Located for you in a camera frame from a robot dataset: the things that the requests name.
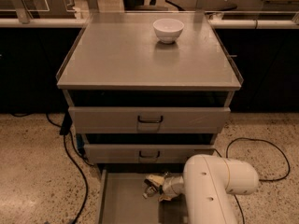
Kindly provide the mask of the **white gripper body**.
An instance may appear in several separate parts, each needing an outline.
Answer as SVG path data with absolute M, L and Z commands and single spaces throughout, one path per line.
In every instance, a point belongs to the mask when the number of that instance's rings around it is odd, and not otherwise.
M 163 196 L 166 198 L 175 198 L 180 194 L 184 194 L 183 177 L 181 175 L 168 177 L 163 183 L 162 190 Z

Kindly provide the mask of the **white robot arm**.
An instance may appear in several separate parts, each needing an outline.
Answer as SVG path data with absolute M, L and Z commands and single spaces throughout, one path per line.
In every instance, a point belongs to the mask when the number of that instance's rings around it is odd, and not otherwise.
M 159 201 L 185 196 L 189 224 L 237 224 L 228 195 L 249 195 L 259 185 L 256 170 L 247 162 L 211 155 L 194 155 L 183 174 L 147 175 L 144 198 L 160 193 Z

